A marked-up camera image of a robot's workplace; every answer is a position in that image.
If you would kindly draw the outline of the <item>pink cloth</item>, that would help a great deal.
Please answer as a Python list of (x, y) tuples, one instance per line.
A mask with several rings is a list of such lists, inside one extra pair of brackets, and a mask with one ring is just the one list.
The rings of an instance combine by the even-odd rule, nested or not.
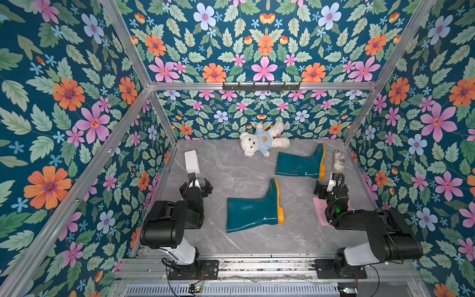
[(329, 222), (327, 221), (326, 216), (325, 216), (325, 209), (327, 207), (326, 201), (322, 200), (322, 199), (319, 199), (317, 197), (314, 197), (313, 198), (313, 203), (314, 203), (315, 211), (316, 211), (317, 217), (319, 219), (320, 225), (331, 227), (331, 225), (329, 224)]

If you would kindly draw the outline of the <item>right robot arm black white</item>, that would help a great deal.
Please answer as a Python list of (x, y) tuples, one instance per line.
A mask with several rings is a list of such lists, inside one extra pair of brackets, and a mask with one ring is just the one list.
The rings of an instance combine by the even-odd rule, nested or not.
[(335, 230), (363, 231), (367, 242), (340, 248), (331, 265), (336, 272), (384, 262), (417, 260), (423, 248), (402, 214), (396, 210), (350, 209), (345, 176), (338, 174), (328, 184), (315, 182), (315, 210), (321, 225)]

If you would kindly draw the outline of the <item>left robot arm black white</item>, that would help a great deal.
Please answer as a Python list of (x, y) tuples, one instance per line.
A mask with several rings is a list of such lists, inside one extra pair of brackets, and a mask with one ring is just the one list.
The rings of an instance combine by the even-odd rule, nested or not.
[(139, 239), (141, 245), (164, 252), (177, 266), (196, 267), (199, 251), (186, 241), (184, 232), (201, 229), (205, 219), (204, 198), (214, 187), (209, 180), (198, 178), (194, 173), (188, 178), (179, 188), (180, 200), (158, 200), (152, 205)]

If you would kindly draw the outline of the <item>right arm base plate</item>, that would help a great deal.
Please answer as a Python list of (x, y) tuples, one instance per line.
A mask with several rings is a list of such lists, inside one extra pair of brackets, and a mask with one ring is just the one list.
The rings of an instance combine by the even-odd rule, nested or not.
[(367, 272), (363, 266), (347, 266), (344, 262), (334, 259), (316, 259), (313, 268), (319, 279), (367, 279)]

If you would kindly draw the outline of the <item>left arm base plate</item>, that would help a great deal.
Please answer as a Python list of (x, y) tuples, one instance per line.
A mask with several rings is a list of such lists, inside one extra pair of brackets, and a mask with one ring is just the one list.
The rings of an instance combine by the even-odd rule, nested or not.
[(173, 264), (167, 273), (169, 280), (217, 280), (218, 260), (197, 260), (190, 265)]

